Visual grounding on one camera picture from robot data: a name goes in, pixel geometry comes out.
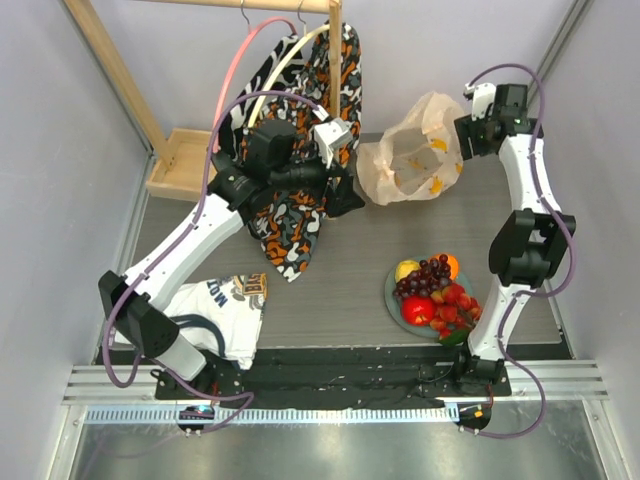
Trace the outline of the translucent orange plastic bag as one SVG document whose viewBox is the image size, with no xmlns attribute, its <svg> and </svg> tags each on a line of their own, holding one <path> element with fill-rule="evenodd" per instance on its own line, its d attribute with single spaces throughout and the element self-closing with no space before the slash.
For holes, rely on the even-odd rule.
<svg viewBox="0 0 640 480">
<path fill-rule="evenodd" d="M 452 187 L 463 171 L 454 127 L 463 114 L 450 96 L 429 92 L 379 141 L 361 144 L 356 172 L 368 198 L 382 206 L 426 201 Z"/>
</svg>

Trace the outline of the fake yellow apple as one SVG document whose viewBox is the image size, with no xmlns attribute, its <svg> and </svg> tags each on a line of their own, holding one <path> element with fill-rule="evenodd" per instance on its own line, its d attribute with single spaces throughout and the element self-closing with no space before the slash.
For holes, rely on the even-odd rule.
<svg viewBox="0 0 640 480">
<path fill-rule="evenodd" d="M 419 271 L 420 269 L 420 263 L 416 260 L 407 259 L 399 262 L 394 273 L 395 282 L 400 282 L 401 280 L 408 277 L 411 273 Z"/>
</svg>

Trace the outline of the fake dark grape bunch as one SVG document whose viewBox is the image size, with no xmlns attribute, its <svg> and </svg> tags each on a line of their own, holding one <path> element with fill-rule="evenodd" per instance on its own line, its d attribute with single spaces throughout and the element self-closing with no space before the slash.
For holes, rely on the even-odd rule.
<svg viewBox="0 0 640 480">
<path fill-rule="evenodd" d="M 449 278 L 449 266 L 441 264 L 435 255 L 419 261 L 421 269 L 396 283 L 394 296 L 404 300 L 411 296 L 429 297 L 433 292 L 450 286 L 454 280 Z"/>
</svg>

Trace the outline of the fake orange fruit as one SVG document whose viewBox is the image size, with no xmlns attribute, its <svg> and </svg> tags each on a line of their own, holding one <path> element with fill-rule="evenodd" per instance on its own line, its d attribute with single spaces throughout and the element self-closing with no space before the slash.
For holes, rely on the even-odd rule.
<svg viewBox="0 0 640 480">
<path fill-rule="evenodd" d="M 441 263 L 446 263 L 449 266 L 449 278 L 451 280 L 455 280 L 458 277 L 460 272 L 460 265 L 458 259 L 449 254 L 449 253 L 441 253 L 435 255 L 435 258 Z"/>
</svg>

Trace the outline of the fake red apple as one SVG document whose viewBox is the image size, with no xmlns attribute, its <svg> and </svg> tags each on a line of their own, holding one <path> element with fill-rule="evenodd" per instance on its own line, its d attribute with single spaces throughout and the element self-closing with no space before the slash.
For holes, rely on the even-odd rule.
<svg viewBox="0 0 640 480">
<path fill-rule="evenodd" d="M 437 306 L 431 298 L 411 296 L 406 298 L 401 307 L 403 320 L 412 326 L 424 326 L 435 317 Z"/>
</svg>

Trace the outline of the fake strawberry bunch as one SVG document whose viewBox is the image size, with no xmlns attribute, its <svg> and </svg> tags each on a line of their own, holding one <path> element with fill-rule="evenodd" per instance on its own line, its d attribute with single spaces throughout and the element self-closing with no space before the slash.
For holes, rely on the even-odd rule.
<svg viewBox="0 0 640 480">
<path fill-rule="evenodd" d="M 430 298 L 435 313 L 429 325 L 437 333 L 437 342 L 445 347 L 464 343 L 482 314 L 478 301 L 457 283 L 433 291 Z"/>
</svg>

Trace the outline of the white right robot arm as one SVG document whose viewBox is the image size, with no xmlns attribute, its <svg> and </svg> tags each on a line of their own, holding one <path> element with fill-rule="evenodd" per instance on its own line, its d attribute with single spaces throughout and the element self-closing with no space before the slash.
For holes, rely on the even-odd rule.
<svg viewBox="0 0 640 480">
<path fill-rule="evenodd" d="M 465 395 L 500 382 L 517 320 L 542 284 L 555 276 L 576 230 L 562 213 L 543 160 L 543 131 L 528 115 L 528 88 L 468 84 L 469 115 L 454 122 L 464 159 L 495 154 L 507 176 L 512 211 L 491 243 L 493 283 L 478 324 L 454 361 L 451 380 Z"/>
</svg>

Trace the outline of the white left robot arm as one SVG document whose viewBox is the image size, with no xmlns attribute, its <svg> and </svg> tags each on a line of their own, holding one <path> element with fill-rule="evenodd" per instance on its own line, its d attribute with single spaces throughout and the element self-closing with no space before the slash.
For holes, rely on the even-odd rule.
<svg viewBox="0 0 640 480">
<path fill-rule="evenodd" d="M 225 240 L 252 221 L 282 190 L 325 192 L 339 178 L 346 193 L 339 202 L 357 201 L 353 181 L 336 159 L 352 139 L 339 118 L 328 118 L 311 130 L 317 155 L 293 161 L 294 126 L 267 120 L 249 136 L 243 163 L 230 164 L 207 178 L 204 195 L 194 210 L 143 261 L 124 274 L 106 272 L 98 288 L 106 316 L 105 331 L 117 331 L 137 352 L 173 371 L 179 388 L 190 398 L 205 397 L 213 385 L 205 356 L 164 314 L 171 298 L 193 271 Z"/>
</svg>

